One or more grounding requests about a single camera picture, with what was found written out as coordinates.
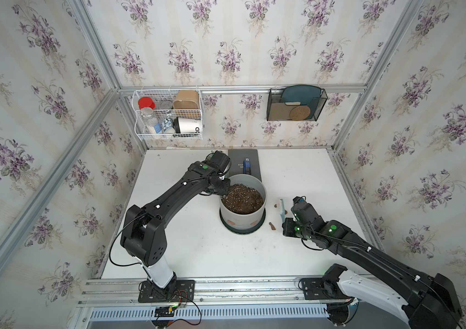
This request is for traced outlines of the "grey ceramic pot with soil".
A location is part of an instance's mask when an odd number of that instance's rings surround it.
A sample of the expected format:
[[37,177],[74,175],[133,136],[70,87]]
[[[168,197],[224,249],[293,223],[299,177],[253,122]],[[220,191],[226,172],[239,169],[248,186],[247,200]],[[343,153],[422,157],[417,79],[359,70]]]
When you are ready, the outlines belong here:
[[226,207],[241,215],[251,214],[267,205],[267,190],[262,181],[252,175],[233,175],[229,193],[220,198],[220,209]]

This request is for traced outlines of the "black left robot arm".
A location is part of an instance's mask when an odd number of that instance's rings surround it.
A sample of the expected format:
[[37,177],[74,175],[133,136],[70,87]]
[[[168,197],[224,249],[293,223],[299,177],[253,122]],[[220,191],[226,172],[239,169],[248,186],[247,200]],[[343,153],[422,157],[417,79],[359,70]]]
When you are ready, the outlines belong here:
[[165,229],[194,197],[201,193],[227,195],[230,179],[225,175],[230,158],[221,151],[189,165],[170,189],[144,206],[131,206],[119,233],[120,245],[138,261],[148,276],[152,291],[167,298],[176,292],[177,276],[164,258],[167,250]]

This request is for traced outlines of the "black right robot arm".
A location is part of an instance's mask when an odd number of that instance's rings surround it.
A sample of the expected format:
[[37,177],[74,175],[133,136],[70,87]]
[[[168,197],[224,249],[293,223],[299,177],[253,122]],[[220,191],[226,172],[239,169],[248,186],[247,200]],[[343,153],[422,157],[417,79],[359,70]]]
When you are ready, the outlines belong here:
[[374,248],[341,222],[326,222],[305,197],[297,196],[285,218],[283,235],[311,241],[359,265],[373,275],[361,277],[344,265],[333,264],[319,278],[304,278],[299,288],[307,300],[363,300],[396,316],[410,328],[459,328],[462,308],[453,282],[431,276]]

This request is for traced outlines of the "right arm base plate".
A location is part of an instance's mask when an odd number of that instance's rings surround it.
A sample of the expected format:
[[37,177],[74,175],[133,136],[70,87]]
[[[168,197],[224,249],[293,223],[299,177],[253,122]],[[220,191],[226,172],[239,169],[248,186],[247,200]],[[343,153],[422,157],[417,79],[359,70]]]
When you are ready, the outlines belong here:
[[304,293],[306,300],[335,300],[340,302],[354,300],[353,297],[342,292],[337,282],[323,277],[302,278],[299,280],[298,286]]

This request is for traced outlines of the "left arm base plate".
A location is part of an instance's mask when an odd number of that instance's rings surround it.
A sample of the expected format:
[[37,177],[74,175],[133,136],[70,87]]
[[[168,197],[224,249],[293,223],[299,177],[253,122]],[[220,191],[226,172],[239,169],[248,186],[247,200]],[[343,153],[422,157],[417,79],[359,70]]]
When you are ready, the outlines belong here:
[[194,280],[172,280],[165,288],[160,288],[150,280],[143,281],[138,286],[139,303],[179,302],[193,300],[195,294]]

